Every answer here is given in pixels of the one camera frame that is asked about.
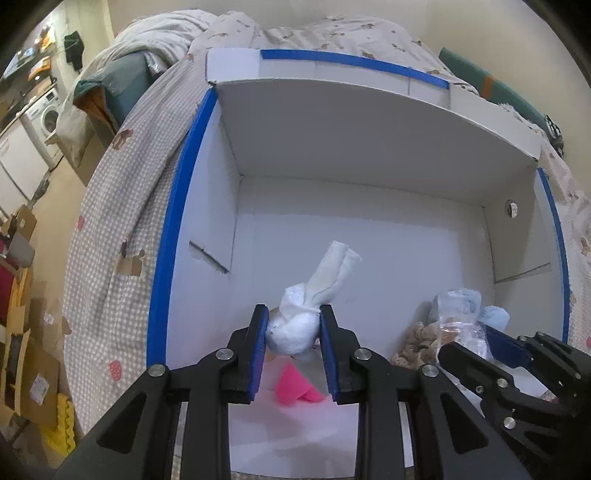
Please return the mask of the pink rubber toy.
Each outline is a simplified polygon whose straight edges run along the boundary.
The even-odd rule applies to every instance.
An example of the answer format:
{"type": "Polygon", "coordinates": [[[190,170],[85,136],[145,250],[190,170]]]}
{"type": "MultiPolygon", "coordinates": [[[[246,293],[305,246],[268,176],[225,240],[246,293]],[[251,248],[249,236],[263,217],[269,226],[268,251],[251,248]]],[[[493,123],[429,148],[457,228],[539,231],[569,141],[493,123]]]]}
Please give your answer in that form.
{"type": "Polygon", "coordinates": [[[325,396],[294,367],[288,363],[280,374],[279,381],[276,383],[276,401],[283,406],[290,406],[297,401],[310,403],[319,403],[325,399],[325,396]]]}

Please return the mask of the beige scrunchie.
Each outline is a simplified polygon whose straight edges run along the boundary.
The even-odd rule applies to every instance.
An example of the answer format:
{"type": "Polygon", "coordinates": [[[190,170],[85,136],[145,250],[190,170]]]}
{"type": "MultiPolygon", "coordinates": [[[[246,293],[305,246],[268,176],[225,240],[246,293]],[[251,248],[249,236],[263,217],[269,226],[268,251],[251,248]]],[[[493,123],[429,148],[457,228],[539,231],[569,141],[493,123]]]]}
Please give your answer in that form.
{"type": "Polygon", "coordinates": [[[404,348],[394,354],[390,363],[412,370],[425,364],[438,364],[441,347],[456,337],[457,333],[442,329],[437,322],[428,325],[418,322],[407,330],[404,348]]]}

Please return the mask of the white cloth bunny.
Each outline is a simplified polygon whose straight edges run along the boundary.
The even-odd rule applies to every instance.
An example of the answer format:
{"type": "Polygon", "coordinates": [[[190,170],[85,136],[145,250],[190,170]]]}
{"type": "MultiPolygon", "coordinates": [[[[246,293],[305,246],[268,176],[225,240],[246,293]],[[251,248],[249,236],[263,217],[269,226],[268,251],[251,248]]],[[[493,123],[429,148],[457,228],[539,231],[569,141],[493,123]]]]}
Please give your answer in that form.
{"type": "Polygon", "coordinates": [[[266,326],[266,345],[274,355],[300,355],[314,346],[321,329],[321,306],[338,296],[361,261],[349,245],[332,241],[311,278],[284,289],[266,326]]]}

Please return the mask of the clear plastic bag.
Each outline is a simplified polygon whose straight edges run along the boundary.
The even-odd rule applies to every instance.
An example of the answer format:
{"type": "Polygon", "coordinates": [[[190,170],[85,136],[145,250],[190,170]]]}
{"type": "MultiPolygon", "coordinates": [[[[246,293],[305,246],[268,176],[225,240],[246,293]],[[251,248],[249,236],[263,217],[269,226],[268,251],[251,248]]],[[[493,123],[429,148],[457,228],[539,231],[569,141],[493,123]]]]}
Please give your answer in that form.
{"type": "Polygon", "coordinates": [[[478,323],[481,302],[478,291],[464,288],[434,298],[430,319],[438,326],[437,351],[456,342],[482,358],[489,356],[485,331],[478,323]]]}

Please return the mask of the light blue plush toy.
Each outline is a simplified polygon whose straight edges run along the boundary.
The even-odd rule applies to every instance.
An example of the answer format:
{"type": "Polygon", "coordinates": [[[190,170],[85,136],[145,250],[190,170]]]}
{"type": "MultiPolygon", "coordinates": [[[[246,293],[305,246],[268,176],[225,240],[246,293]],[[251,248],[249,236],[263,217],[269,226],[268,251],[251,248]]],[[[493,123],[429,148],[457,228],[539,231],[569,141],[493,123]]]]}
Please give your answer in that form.
{"type": "Polygon", "coordinates": [[[483,306],[481,293],[477,290],[460,288],[438,294],[434,297],[428,315],[430,323],[440,325],[462,325],[480,322],[504,331],[510,315],[502,307],[483,306]]]}

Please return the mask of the blue white cardboard box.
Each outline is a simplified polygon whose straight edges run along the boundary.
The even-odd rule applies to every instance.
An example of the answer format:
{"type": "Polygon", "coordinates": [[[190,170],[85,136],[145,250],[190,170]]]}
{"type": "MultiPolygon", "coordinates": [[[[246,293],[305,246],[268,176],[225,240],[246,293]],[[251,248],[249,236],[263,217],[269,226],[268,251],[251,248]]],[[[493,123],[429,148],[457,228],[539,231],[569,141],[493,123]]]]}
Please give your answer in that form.
{"type": "Polygon", "coordinates": [[[150,457],[183,479],[526,479],[579,400],[540,139],[385,62],[214,48],[166,211],[150,457]]]}

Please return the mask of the cardboard boxes on floor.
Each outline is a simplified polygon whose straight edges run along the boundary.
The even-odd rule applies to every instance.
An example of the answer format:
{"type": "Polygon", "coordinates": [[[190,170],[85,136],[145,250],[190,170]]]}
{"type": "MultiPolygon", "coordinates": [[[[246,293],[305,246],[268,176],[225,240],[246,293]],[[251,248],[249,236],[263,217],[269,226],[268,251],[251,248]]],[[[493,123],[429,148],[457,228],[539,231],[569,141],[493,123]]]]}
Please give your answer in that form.
{"type": "Polygon", "coordinates": [[[1,424],[17,415],[46,428],[57,425],[59,363],[34,335],[41,300],[32,296],[37,220],[21,205],[1,224],[1,424]]]}

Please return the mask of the teal headboard cushion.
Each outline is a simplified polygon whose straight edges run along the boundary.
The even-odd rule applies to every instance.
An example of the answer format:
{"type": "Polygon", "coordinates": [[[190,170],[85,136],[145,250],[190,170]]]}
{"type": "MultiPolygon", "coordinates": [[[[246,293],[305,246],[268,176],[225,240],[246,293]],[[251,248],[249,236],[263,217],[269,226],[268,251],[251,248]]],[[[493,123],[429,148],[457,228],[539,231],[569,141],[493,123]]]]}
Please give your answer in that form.
{"type": "Polygon", "coordinates": [[[553,131],[548,128],[546,116],[507,84],[447,48],[441,49],[439,59],[456,77],[475,87],[483,98],[495,104],[511,105],[522,117],[542,128],[547,136],[553,135],[553,131]]]}

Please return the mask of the white kitchen cabinet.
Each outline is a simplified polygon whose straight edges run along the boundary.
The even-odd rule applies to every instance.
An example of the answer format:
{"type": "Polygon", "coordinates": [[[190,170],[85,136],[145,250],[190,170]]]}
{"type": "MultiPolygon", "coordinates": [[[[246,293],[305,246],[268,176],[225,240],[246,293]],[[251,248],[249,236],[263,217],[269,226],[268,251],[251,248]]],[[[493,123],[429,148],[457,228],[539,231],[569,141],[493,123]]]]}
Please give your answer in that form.
{"type": "Polygon", "coordinates": [[[31,201],[48,165],[20,121],[1,135],[1,211],[8,216],[31,201]]]}

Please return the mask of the white washing machine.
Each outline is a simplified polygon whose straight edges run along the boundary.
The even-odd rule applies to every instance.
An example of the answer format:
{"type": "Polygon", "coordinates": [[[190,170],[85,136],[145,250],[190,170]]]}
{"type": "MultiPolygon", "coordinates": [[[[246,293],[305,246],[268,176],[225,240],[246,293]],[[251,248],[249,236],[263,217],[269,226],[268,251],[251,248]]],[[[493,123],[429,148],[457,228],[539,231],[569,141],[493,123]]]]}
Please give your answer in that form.
{"type": "Polygon", "coordinates": [[[55,132],[60,106],[58,90],[52,86],[36,97],[21,117],[27,134],[50,170],[58,165],[63,156],[55,143],[46,143],[55,132]]]}

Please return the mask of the bunched white duvet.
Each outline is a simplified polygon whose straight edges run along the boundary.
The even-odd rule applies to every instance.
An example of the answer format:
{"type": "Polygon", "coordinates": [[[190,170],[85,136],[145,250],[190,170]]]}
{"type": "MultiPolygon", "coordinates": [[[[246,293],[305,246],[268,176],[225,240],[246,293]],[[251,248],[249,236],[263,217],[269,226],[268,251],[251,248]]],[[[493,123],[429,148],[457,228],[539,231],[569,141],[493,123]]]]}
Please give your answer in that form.
{"type": "Polygon", "coordinates": [[[73,168],[82,163],[94,125],[115,134],[151,83],[216,19],[201,9],[136,18],[82,69],[62,103],[52,139],[73,168]]]}

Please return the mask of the black hanging garment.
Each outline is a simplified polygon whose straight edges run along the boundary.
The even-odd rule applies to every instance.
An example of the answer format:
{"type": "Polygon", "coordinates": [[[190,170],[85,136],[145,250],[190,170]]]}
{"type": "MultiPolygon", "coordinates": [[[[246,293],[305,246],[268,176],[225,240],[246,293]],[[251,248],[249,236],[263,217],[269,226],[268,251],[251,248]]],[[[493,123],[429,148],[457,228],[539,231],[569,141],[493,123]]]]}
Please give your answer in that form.
{"type": "Polygon", "coordinates": [[[66,62],[72,66],[72,68],[80,73],[83,67],[83,53],[84,43],[78,31],[74,31],[70,34],[66,34],[63,37],[64,53],[66,62]]]}

